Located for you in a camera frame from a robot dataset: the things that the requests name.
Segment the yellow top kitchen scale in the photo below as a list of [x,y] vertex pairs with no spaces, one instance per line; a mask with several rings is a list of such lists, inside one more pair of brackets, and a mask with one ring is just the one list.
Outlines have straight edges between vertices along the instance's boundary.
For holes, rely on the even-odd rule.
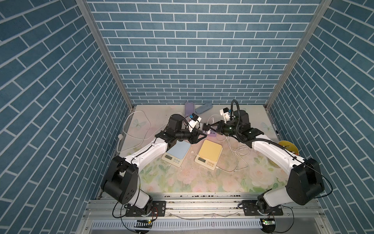
[[214,170],[221,156],[222,150],[222,145],[213,141],[204,140],[202,147],[195,158],[195,162],[210,170]]

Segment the purple power strip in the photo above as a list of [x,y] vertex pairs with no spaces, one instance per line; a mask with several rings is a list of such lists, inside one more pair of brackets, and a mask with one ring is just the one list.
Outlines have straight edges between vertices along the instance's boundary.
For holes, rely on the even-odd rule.
[[208,131],[206,134],[207,134],[207,136],[209,136],[209,137],[216,137],[216,136],[217,136],[217,133],[214,132],[214,131]]

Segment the blue top kitchen scale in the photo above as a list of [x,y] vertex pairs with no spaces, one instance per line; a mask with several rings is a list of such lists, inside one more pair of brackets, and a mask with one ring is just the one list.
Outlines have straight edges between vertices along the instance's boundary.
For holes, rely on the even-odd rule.
[[165,152],[161,159],[176,167],[181,167],[185,156],[187,155],[191,144],[186,141],[177,141],[177,143]]

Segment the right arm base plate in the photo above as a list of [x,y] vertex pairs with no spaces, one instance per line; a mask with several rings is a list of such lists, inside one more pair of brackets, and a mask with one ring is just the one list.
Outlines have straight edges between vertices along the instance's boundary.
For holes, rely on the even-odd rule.
[[281,206],[270,207],[262,201],[243,200],[238,204],[243,209],[245,216],[280,216],[283,215]]

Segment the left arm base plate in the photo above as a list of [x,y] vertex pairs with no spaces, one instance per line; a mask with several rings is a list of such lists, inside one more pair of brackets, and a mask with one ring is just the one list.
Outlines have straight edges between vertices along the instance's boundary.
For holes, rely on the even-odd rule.
[[141,216],[165,216],[166,201],[154,200],[147,203],[144,208],[138,208],[134,205],[128,205],[125,217],[141,217]]

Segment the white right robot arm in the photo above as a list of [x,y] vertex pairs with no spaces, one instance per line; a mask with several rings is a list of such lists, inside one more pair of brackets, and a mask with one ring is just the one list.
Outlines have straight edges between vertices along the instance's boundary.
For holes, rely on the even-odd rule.
[[316,160],[304,159],[273,142],[264,132],[251,126],[245,111],[232,112],[227,120],[207,123],[205,127],[220,135],[233,137],[262,153],[288,175],[285,186],[268,190],[258,196],[257,204],[261,209],[291,202],[305,205],[325,190],[323,176]]

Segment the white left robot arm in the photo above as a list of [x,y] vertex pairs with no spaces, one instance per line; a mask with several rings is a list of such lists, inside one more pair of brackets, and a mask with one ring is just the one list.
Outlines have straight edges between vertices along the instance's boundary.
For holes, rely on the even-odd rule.
[[176,149],[177,141],[197,144],[205,139],[207,135],[199,129],[200,121],[196,114],[191,114],[190,120],[180,114],[170,116],[165,129],[156,134],[151,143],[131,155],[111,160],[101,182],[103,192],[122,205],[130,204],[143,214],[149,213],[153,198],[141,190],[139,173],[157,156]]

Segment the black charger adapter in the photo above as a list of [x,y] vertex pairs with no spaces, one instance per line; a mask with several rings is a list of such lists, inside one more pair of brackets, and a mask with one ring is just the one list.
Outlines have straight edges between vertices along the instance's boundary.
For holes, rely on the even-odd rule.
[[209,128],[209,124],[206,124],[206,123],[204,123],[203,124],[203,131],[209,131],[210,130],[210,128]]

